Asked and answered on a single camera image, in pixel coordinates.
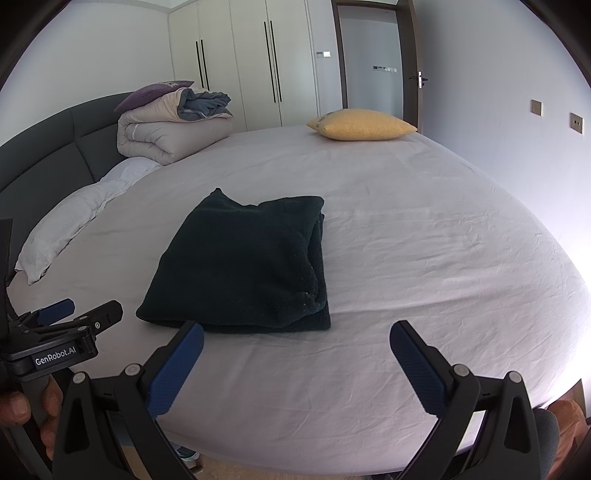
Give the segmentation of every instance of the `bed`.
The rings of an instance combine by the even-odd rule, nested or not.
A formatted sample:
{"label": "bed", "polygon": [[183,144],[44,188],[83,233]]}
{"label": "bed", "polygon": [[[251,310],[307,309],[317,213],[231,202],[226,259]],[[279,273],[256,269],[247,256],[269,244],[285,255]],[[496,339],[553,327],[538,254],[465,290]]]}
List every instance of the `bed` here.
{"label": "bed", "polygon": [[[112,113],[121,99],[69,109],[0,148],[0,216],[15,217],[11,265],[45,213],[122,160]],[[533,406],[581,378],[591,333],[581,276],[520,202],[419,134],[373,144],[334,142],[306,127],[231,135],[111,200],[39,282],[29,286],[18,273],[9,286],[17,313],[70,297],[80,314],[115,299],[123,321],[98,338],[100,355],[75,370],[98,377],[144,362],[175,330],[135,311],[182,221],[216,187],[243,204],[325,199],[332,328],[208,333],[159,419],[172,441],[278,472],[402,469],[435,419],[389,349],[389,329],[401,319],[452,364],[489,377],[519,371]],[[463,447],[478,425],[475,417]]]}

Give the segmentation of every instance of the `headboard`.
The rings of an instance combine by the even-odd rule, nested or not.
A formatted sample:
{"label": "headboard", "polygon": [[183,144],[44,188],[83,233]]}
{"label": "headboard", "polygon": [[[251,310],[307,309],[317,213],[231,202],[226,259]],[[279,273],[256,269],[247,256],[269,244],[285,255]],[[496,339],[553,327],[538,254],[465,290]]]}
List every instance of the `headboard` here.
{"label": "headboard", "polygon": [[14,218],[9,271],[39,220],[125,158],[117,151],[120,114],[113,110],[128,95],[68,108],[0,147],[0,218]]}

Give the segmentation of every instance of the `finger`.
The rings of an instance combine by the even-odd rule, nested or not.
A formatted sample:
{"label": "finger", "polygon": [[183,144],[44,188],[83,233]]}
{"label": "finger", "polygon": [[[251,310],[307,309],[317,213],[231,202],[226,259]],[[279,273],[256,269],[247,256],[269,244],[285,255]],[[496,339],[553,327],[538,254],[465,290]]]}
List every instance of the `finger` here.
{"label": "finger", "polygon": [[41,441],[47,448],[52,449],[56,445],[58,418],[49,418],[41,427]]}
{"label": "finger", "polygon": [[31,418],[29,401],[20,392],[0,395],[0,425],[23,425]]}
{"label": "finger", "polygon": [[49,383],[41,395],[41,403],[50,417],[58,417],[60,415],[61,402],[63,400],[64,395],[61,392],[60,386],[53,377],[49,377]]}

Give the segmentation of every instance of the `blue gripper pad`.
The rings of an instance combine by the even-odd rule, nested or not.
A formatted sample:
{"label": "blue gripper pad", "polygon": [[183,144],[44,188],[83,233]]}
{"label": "blue gripper pad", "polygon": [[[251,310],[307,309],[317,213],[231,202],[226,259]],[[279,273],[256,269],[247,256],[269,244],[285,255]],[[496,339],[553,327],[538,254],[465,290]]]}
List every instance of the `blue gripper pad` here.
{"label": "blue gripper pad", "polygon": [[447,410],[445,384],[400,322],[392,325],[390,347],[425,411],[443,417]]}
{"label": "blue gripper pad", "polygon": [[39,310],[39,317],[37,317],[37,323],[45,327],[52,325],[61,319],[73,315],[74,308],[74,302],[70,299],[65,299],[57,303],[54,303],[53,305]]}
{"label": "blue gripper pad", "polygon": [[148,386],[146,408],[152,419],[170,410],[203,350],[203,327],[191,326]]}

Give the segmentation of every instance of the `yellow pillow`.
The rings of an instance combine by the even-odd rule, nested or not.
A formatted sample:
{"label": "yellow pillow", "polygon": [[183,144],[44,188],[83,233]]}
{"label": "yellow pillow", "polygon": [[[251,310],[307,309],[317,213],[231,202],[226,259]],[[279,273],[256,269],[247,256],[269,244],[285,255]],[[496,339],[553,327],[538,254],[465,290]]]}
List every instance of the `yellow pillow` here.
{"label": "yellow pillow", "polygon": [[361,108],[346,108],[314,118],[307,123],[333,140],[392,140],[416,132],[416,127],[387,113]]}

